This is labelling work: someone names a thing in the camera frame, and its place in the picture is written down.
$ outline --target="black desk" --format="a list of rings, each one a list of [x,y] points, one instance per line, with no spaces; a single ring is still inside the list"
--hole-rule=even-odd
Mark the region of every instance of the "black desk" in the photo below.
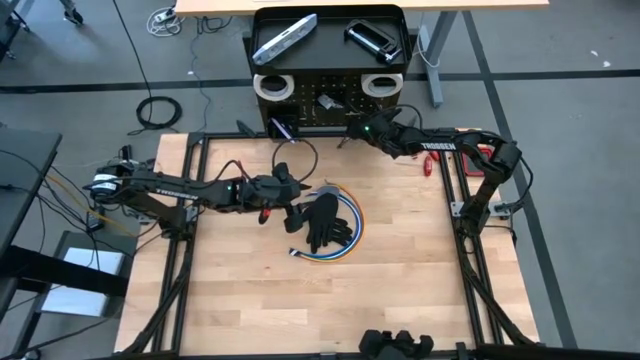
[[[0,189],[0,322],[17,290],[42,294],[51,283],[57,283],[112,296],[126,293],[127,277],[71,264],[11,244],[53,162],[60,139],[59,134],[0,128],[0,185],[24,189]],[[33,311],[22,331],[28,335],[20,337],[17,350],[28,345],[37,325],[37,319],[32,321],[32,318]]]
[[[0,128],[0,150],[22,156],[38,171],[46,173],[61,138],[60,134]],[[0,255],[4,254],[18,232],[41,183],[42,178],[36,169],[17,157],[0,152],[0,185],[11,184],[29,190],[29,193],[0,190]]]

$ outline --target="small tool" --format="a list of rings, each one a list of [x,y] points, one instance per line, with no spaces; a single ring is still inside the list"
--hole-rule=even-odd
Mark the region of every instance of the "small tool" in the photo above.
[[[402,52],[398,42],[366,20],[353,20],[344,30],[345,39],[353,39],[376,56],[376,59],[390,65]]]
[[[427,155],[424,158],[424,176],[429,177],[433,172],[433,160],[431,160],[431,156]]]
[[[291,25],[287,30],[278,34],[278,36],[269,40],[262,45],[258,51],[253,54],[253,62],[256,65],[264,65],[276,58],[283,51],[287,50],[300,39],[309,35],[318,25],[318,15],[311,14],[300,19],[297,23]]]

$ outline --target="power cord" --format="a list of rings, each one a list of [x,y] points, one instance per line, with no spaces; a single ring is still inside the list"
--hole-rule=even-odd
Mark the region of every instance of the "power cord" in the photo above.
[[[174,17],[171,20],[161,23],[156,21],[157,15],[167,13],[169,11],[173,12],[173,8],[173,6],[168,6],[152,12],[147,19],[147,32],[156,37],[170,37],[180,34],[180,32],[182,32],[182,22],[185,18],[178,18],[175,16],[175,12]]]
[[[418,27],[418,29],[420,29],[424,24],[424,12],[422,13],[422,16],[420,17],[420,26]],[[431,62],[429,62],[429,60],[427,60],[427,57],[425,56],[425,53],[427,52],[425,49],[422,48],[422,41],[420,41],[420,32],[418,32],[418,51],[414,52],[412,55],[416,55],[416,54],[420,54],[420,57],[422,58],[422,60],[425,62],[425,64],[427,64],[430,68],[433,69],[437,69],[440,67],[440,59],[438,59],[438,62],[433,65],[431,64]]]
[[[122,28],[124,29],[124,32],[127,34],[127,38],[129,39],[129,43],[131,44],[131,48],[133,49],[133,53],[136,56],[136,61],[138,62],[138,67],[140,68],[140,73],[142,74],[142,78],[144,79],[144,85],[147,88],[147,93],[149,94],[148,98],[143,100],[140,105],[138,105],[138,108],[136,109],[136,117],[138,119],[138,122],[140,123],[140,125],[142,126],[142,129],[139,130],[134,130],[134,131],[130,131],[129,133],[127,133],[127,135],[129,136],[135,136],[135,135],[139,135],[147,130],[160,130],[160,129],[171,129],[174,132],[178,132],[177,130],[173,129],[172,126],[175,125],[175,123],[178,122],[178,120],[180,120],[180,117],[182,116],[182,107],[180,106],[180,104],[175,101],[174,99],[168,97],[168,96],[152,96],[151,95],[151,87],[149,86],[149,81],[147,80],[147,75],[144,72],[144,69],[142,68],[142,62],[140,61],[140,56],[138,55],[138,50],[136,49],[135,44],[133,43],[133,40],[131,39],[131,34],[129,34],[129,29],[127,29],[127,25],[124,22],[124,19],[122,18],[122,13],[120,12],[120,8],[118,7],[118,4],[116,3],[116,0],[111,0],[113,2],[113,6],[116,9],[116,12],[118,13],[118,18],[120,18],[120,23],[122,23]],[[174,107],[174,113],[173,116],[171,117],[171,119],[169,119],[169,121],[164,122],[164,123],[154,123],[151,122],[151,118],[153,115],[153,102],[154,101],[167,101],[169,102],[171,105],[173,105]],[[145,119],[142,117],[142,109],[149,104],[149,118]]]
[[[196,130],[196,132],[200,132],[202,130],[207,129],[207,125],[208,125],[207,113],[209,112],[209,107],[213,103],[213,100],[209,95],[207,95],[204,92],[202,88],[202,79],[200,78],[200,76],[195,70],[196,61],[198,60],[198,55],[196,54],[196,51],[195,51],[195,44],[200,38],[200,35],[217,33],[218,31],[229,26],[232,20],[233,20],[233,16],[231,16],[226,23],[224,22],[224,20],[222,20],[222,18],[209,19],[206,16],[203,18],[196,17],[196,36],[193,38],[193,40],[191,40],[191,44],[189,45],[189,50],[191,51],[191,56],[192,56],[190,74],[193,74],[193,76],[195,76],[196,79],[198,79],[198,91],[200,92],[200,95],[202,95],[202,97],[207,100],[207,104],[205,105],[204,112],[203,112],[203,124],[198,130]],[[211,21],[218,21],[220,22],[220,24],[218,24],[218,26],[211,26],[210,24]]]

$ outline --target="pegboard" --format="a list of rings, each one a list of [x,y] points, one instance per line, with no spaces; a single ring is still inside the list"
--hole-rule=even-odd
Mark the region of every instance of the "pegboard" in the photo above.
[[[361,75],[294,76],[294,83],[293,94],[283,101],[273,102],[258,96],[265,127],[271,117],[282,119],[296,128],[346,126],[351,119],[396,105],[400,96],[397,93],[375,98],[365,94],[362,91]],[[318,97],[322,94],[329,96],[343,108],[327,110],[318,103]]]

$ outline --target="black cable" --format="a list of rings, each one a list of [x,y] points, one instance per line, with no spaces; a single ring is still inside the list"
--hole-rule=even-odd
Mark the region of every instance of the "black cable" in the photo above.
[[[167,122],[164,123],[152,123],[151,122],[151,111],[153,110],[153,102],[154,101],[166,101],[169,104],[173,105],[173,116]],[[149,120],[142,117],[142,110],[145,106],[149,105]],[[133,130],[127,133],[129,136],[139,135],[147,130],[162,130],[162,129],[171,129],[173,132],[178,133],[178,130],[172,128],[178,120],[182,117],[182,106],[173,98],[168,96],[151,96],[151,90],[149,89],[149,97],[142,100],[138,107],[136,108],[136,118],[140,125],[142,125],[142,129]]]
[[[398,104],[398,105],[389,106],[388,108],[384,108],[382,110],[374,112],[373,114],[369,115],[369,117],[377,116],[387,111],[400,109],[400,108],[407,108],[407,109],[413,110],[416,113],[416,115],[418,115],[418,121],[420,122],[420,130],[424,129],[424,119],[422,118],[422,113],[420,112],[420,110],[418,110],[417,107],[409,104]]]
[[[114,207],[113,209],[109,209],[108,207],[106,207],[106,206],[105,206],[105,205],[103,205],[103,204],[100,204],[99,206],[100,206],[101,208],[103,208],[103,209],[104,209],[105,211],[107,211],[107,212],[114,212],[114,211],[118,211],[118,210],[122,209],[122,204],[118,204],[118,205],[116,205],[116,207]]]
[[[318,150],[316,150],[316,147],[313,146],[313,144],[311,144],[309,141],[305,140],[305,139],[292,139],[295,142],[303,142],[307,145],[309,145],[309,147],[311,148],[311,151],[313,151],[313,154],[315,156],[314,160],[313,160],[313,166],[311,167],[311,170],[302,178],[300,178],[299,180],[297,180],[298,183],[302,183],[303,181],[307,180],[315,171],[316,171],[316,167],[318,167]],[[283,141],[280,144],[278,144],[278,146],[276,147],[276,149],[273,151],[273,155],[271,155],[271,168],[274,169],[276,167],[276,155],[278,154],[278,151],[280,150],[280,148],[282,146],[284,146],[284,144],[288,144],[290,143],[289,140],[287,141]]]
[[[202,18],[196,17],[196,31],[198,34],[214,34],[229,26],[232,20],[233,16],[229,17],[229,20],[226,23],[222,18],[208,18],[206,16]],[[212,27],[209,23],[210,21],[219,21],[220,25]]]
[[[134,130],[131,131],[129,133],[127,133],[127,135],[130,136],[135,136],[135,135],[139,135],[144,131],[147,130],[160,130],[160,129],[165,129],[165,128],[171,128],[172,125],[174,125],[176,122],[178,122],[178,120],[180,119],[180,116],[182,116],[182,107],[180,106],[180,104],[178,104],[177,101],[175,101],[174,99],[167,97],[167,96],[151,96],[151,87],[149,86],[149,81],[147,80],[147,75],[144,73],[144,69],[142,67],[142,62],[140,61],[140,56],[138,55],[138,50],[136,49],[135,44],[133,43],[133,39],[131,39],[131,34],[129,34],[129,29],[127,29],[127,25],[124,23],[124,19],[122,18],[122,13],[120,13],[120,8],[118,7],[118,4],[116,3],[116,0],[111,0],[113,2],[113,6],[116,9],[116,12],[118,13],[118,18],[120,18],[120,23],[122,23],[122,28],[124,29],[124,32],[127,34],[127,38],[129,39],[129,43],[131,44],[131,48],[133,49],[133,53],[136,56],[136,61],[138,62],[138,67],[140,68],[140,73],[142,74],[142,79],[144,79],[144,85],[147,88],[147,93],[149,94],[149,97],[146,98],[145,100],[142,100],[142,102],[138,105],[138,108],[136,109],[136,116],[138,119],[138,122],[140,123],[140,125],[142,125],[142,129],[140,130]],[[173,117],[167,121],[166,123],[153,123],[151,122],[151,117],[153,115],[153,102],[154,101],[168,101],[170,104],[172,104],[174,106],[174,113],[173,113]],[[147,104],[149,104],[149,118],[148,119],[144,119],[142,118],[142,108],[144,108]]]
[[[142,237],[142,236],[144,236],[144,235],[148,234],[148,233],[149,233],[149,232],[151,232],[151,230],[153,230],[157,225],[158,225],[158,222],[156,221],[156,222],[153,224],[153,226],[152,226],[151,228],[149,228],[149,229],[148,229],[148,230],[146,230],[145,232],[143,232],[143,233],[141,233],[140,235],[138,235],[138,236],[137,236],[137,238],[140,238],[140,237]],[[159,238],[161,235],[162,235],[162,233],[158,234],[157,236],[153,237],[152,239],[149,239],[147,242],[145,242],[144,244],[142,244],[140,247],[138,247],[138,248],[136,249],[136,251],[135,251],[134,255],[135,255],[135,254],[137,254],[137,253],[138,253],[138,251],[139,251],[140,249],[142,249],[143,247],[145,247],[147,244],[151,243],[152,241],[156,240],[156,239],[157,239],[157,238]],[[109,245],[109,244],[107,244],[107,243],[105,243],[105,242],[102,242],[102,241],[100,241],[100,240],[96,240],[96,241],[97,241],[97,242],[99,242],[99,243],[102,243],[102,244],[104,244],[104,245],[106,245],[106,246],[109,246],[109,247],[111,247],[112,249],[117,250],[118,252],[123,253],[124,255],[131,256],[131,255],[127,254],[126,252],[124,252],[123,250],[118,249],[118,248],[115,248],[115,247],[113,247],[113,246],[111,246],[111,245]],[[90,267],[90,266],[91,266],[91,264],[93,264],[93,260],[94,260],[94,258],[93,258],[93,256],[92,256],[91,261],[89,262],[89,264],[87,264],[87,265],[86,265],[86,267]],[[23,301],[21,301],[21,302],[19,302],[19,303],[15,304],[15,305],[13,305],[13,306],[11,306],[10,308],[8,308],[8,309],[7,309],[7,312],[9,312],[9,311],[11,311],[11,310],[13,310],[13,309],[15,309],[15,308],[17,308],[17,307],[20,307],[20,306],[22,306],[22,305],[24,305],[24,304],[26,304],[26,303],[28,303],[28,302],[30,302],[30,301],[32,301],[32,300],[35,300],[35,299],[37,299],[37,298],[38,298],[38,297],[40,297],[40,296],[47,295],[47,294],[48,294],[48,293],[50,293],[51,291],[53,291],[53,290],[55,290],[55,289],[57,289],[57,288],[60,288],[60,287],[62,287],[62,286],[64,286],[64,285],[56,285],[56,286],[52,287],[51,289],[49,289],[48,291],[46,291],[46,292],[44,292],[44,293],[42,293],[42,294],[38,294],[38,295],[32,296],[32,297],[30,297],[30,298],[28,298],[28,299],[26,299],[26,300],[23,300]]]
[[[40,169],[38,169],[38,167],[37,167],[37,166],[35,166],[31,161],[29,161],[28,159],[24,158],[23,156],[20,156],[20,155],[18,155],[18,154],[16,154],[16,153],[13,153],[13,152],[11,152],[11,151],[7,151],[7,150],[2,150],[2,149],[0,149],[0,153],[7,154],[7,155],[10,155],[10,156],[13,156],[13,157],[18,158],[18,159],[20,159],[20,160],[24,161],[25,163],[27,163],[27,165],[31,166],[31,167],[36,171],[36,173],[40,176],[40,179],[39,179],[39,180],[41,180],[41,181],[42,181],[42,182],[44,182],[47,186],[49,186],[49,183],[47,182],[47,179],[46,179],[46,177],[45,177],[45,172],[44,172],[44,170],[40,170]]]
[[[32,301],[32,300],[35,300],[35,299],[39,298],[40,296],[47,295],[48,293],[50,293],[50,292],[52,292],[53,290],[55,290],[55,289],[57,289],[57,288],[60,288],[60,287],[62,287],[62,286],[64,286],[64,285],[56,285],[56,286],[52,287],[51,289],[49,289],[48,291],[43,292],[42,294],[38,294],[38,295],[35,295],[35,296],[32,296],[32,297],[28,298],[27,300],[23,300],[23,301],[21,301],[21,302],[19,302],[19,303],[15,304],[15,305],[13,305],[12,307],[8,308],[8,309],[7,309],[7,313],[8,313],[9,311],[11,311],[11,310],[13,310],[13,309],[17,308],[17,307],[20,307],[20,306],[22,306],[22,305],[24,305],[24,304],[28,303],[29,301]]]
[[[84,328],[82,328],[82,329],[76,330],[76,331],[74,331],[74,332],[72,332],[72,333],[69,333],[69,334],[66,334],[66,335],[63,335],[63,336],[59,336],[59,337],[57,337],[57,338],[53,338],[53,339],[51,339],[51,340],[47,340],[47,341],[41,342],[40,344],[30,346],[30,347],[28,347],[28,348],[26,348],[26,349],[24,349],[24,350],[21,350],[21,351],[17,351],[17,352],[15,352],[15,353],[13,353],[13,354],[10,354],[10,355],[7,355],[7,356],[5,356],[5,357],[3,357],[3,358],[0,358],[0,360],[10,360],[10,359],[21,358],[21,357],[23,357],[26,353],[28,353],[28,352],[30,352],[30,351],[38,350],[38,349],[41,349],[41,348],[43,348],[43,347],[45,347],[45,346],[49,346],[49,345],[51,345],[51,344],[54,344],[54,343],[60,342],[60,341],[62,341],[62,340],[66,340],[66,339],[71,338],[71,337],[74,337],[74,336],[76,336],[76,335],[80,335],[80,334],[82,334],[82,333],[84,333],[84,332],[87,332],[87,331],[89,331],[89,330],[91,330],[91,329],[93,329],[93,328],[95,328],[95,327],[98,327],[98,326],[100,326],[100,325],[102,325],[102,324],[106,323],[106,322],[107,322],[107,321],[109,321],[109,320],[115,319],[117,316],[119,316],[119,315],[120,315],[120,313],[122,312],[122,310],[123,310],[123,309],[124,309],[124,304],[122,304],[122,306],[120,306],[120,309],[118,309],[118,311],[116,311],[116,313],[115,313],[113,316],[111,316],[111,317],[104,318],[104,319],[102,319],[101,321],[98,321],[98,322],[96,322],[96,323],[94,323],[94,324],[91,324],[91,325],[89,325],[89,326],[86,326],[86,327],[84,327]]]
[[[87,207],[91,207],[91,201],[89,200],[89,197],[82,192],[82,190],[80,190],[78,188],[78,186],[71,181],[71,179],[69,179],[68,177],[66,177],[63,173],[60,172],[60,170],[56,169],[55,166],[51,165],[51,168],[53,169],[53,171],[55,171],[56,173],[58,173],[58,175],[60,175],[60,177],[62,177],[63,179],[65,179],[69,184],[71,184],[71,186],[73,186],[76,190],[78,190],[78,192],[80,193],[80,195],[82,195],[82,197],[84,197],[84,199],[87,201]]]
[[[78,215],[74,215],[74,214],[72,214],[72,213],[70,213],[70,212],[67,212],[67,215],[71,216],[74,220],[76,220],[77,222],[79,222],[79,223],[80,223],[80,224],[82,224],[83,226],[78,226],[78,225],[74,224],[71,220],[69,220],[69,218],[67,218],[67,217],[63,214],[63,211],[58,210],[58,209],[60,209],[60,208],[55,209],[55,208],[52,206],[52,204],[50,203],[50,200],[49,200],[49,199],[47,199],[47,198],[43,197],[43,196],[42,196],[42,195],[40,195],[40,194],[36,194],[36,196],[38,197],[38,199],[43,200],[43,201],[44,201],[44,204],[45,204],[45,205],[47,205],[47,207],[48,207],[51,211],[53,211],[53,212],[55,212],[56,214],[60,215],[64,220],[66,220],[66,221],[69,223],[69,225],[71,225],[71,226],[73,226],[74,228],[76,228],[76,229],[78,229],[78,230],[82,231],[83,233],[85,233],[85,234],[86,234],[86,235],[91,239],[91,241],[92,241],[92,243],[93,243],[93,248],[94,248],[94,250],[95,250],[95,255],[96,255],[96,256],[95,256],[95,258],[96,258],[96,265],[97,265],[97,267],[98,267],[98,271],[102,271],[102,270],[100,269],[100,258],[99,258],[99,255],[98,255],[98,244],[97,244],[97,240],[93,237],[93,234],[91,234],[90,232],[88,232],[88,231],[87,231],[87,228],[89,227],[89,226],[88,226],[88,224],[87,224],[87,223],[86,223],[86,222],[85,222],[81,217],[79,217]]]
[[[136,249],[136,254],[138,254],[138,252],[140,250],[142,250],[143,247],[149,245],[150,243],[152,243],[153,241],[155,241],[156,239],[160,238],[162,236],[162,233],[152,237],[151,239],[147,240],[144,244],[140,245],[137,249]]]
[[[527,169],[527,172],[529,173],[529,183],[527,184],[527,188],[524,190],[524,193],[522,193],[522,196],[520,196],[518,200],[508,204],[502,204],[502,205],[496,206],[496,210],[498,211],[505,210],[505,209],[510,210],[511,216],[513,216],[515,212],[517,212],[522,208],[522,206],[524,205],[524,200],[527,197],[527,195],[529,195],[529,191],[531,190],[531,186],[533,185],[533,170],[531,170],[531,167],[529,167],[529,164],[527,164],[527,161],[523,157],[520,158],[520,161],[522,162],[522,165],[525,167],[525,169]]]

